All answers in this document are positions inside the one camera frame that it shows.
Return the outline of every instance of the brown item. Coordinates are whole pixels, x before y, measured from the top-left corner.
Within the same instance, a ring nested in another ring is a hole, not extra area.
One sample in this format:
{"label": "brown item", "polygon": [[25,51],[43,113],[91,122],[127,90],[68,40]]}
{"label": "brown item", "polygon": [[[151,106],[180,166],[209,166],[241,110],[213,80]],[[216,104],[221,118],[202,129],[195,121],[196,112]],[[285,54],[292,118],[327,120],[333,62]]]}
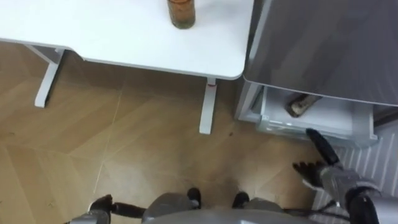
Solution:
{"label": "brown item", "polygon": [[293,117],[299,118],[306,112],[315,102],[322,99],[322,96],[300,94],[294,100],[286,105],[286,111]]}
{"label": "brown item", "polygon": [[194,0],[167,0],[172,23],[179,29],[189,29],[195,23]]}

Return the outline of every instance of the drawer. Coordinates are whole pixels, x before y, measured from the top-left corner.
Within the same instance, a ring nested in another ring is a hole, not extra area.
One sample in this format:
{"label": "drawer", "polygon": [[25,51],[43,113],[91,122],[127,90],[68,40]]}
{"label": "drawer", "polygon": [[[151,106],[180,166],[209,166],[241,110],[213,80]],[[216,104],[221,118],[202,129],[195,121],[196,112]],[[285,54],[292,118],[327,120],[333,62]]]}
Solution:
{"label": "drawer", "polygon": [[313,128],[337,146],[370,146],[377,142],[373,132],[373,105],[324,97],[301,117],[293,118],[284,108],[293,94],[265,86],[261,100],[257,101],[261,102],[257,130],[308,139],[305,130]]}

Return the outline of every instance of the herringbone floor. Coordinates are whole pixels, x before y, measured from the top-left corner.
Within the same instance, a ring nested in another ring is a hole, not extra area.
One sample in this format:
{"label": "herringbone floor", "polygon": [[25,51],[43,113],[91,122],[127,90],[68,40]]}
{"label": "herringbone floor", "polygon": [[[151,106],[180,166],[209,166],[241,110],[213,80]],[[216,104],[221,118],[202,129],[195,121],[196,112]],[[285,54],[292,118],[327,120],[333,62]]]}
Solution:
{"label": "herringbone floor", "polygon": [[23,46],[0,43],[1,224],[62,223],[104,194],[146,207],[191,186],[206,207],[230,206],[238,189],[285,207],[311,204],[291,163],[317,153],[235,121],[233,82],[219,84],[207,136],[198,133],[204,78],[83,62],[67,52],[43,110],[33,102],[45,69]]}

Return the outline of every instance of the glass jar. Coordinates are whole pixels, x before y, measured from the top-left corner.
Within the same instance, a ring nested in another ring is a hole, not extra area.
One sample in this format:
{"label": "glass jar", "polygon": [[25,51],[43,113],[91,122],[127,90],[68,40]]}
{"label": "glass jar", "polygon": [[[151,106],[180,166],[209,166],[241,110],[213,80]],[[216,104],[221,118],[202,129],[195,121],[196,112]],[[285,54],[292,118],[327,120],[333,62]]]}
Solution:
{"label": "glass jar", "polygon": [[172,23],[179,29],[189,29],[195,23],[194,0],[167,0]]}

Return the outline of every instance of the desk frame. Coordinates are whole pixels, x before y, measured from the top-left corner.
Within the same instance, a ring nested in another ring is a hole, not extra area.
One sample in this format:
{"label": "desk frame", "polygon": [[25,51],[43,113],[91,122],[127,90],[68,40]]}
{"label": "desk frame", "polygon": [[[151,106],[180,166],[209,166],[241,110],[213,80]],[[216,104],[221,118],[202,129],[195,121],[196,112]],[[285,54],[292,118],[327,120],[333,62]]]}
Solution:
{"label": "desk frame", "polygon": [[[39,91],[35,98],[35,106],[45,108],[50,98],[50,90],[54,84],[55,76],[60,65],[65,49],[55,49],[51,47],[42,47],[36,45],[25,45],[47,63],[49,66],[45,72]],[[207,78],[205,97],[200,116],[199,132],[201,134],[210,134],[213,123],[213,113],[216,101],[217,84],[215,78]]]}

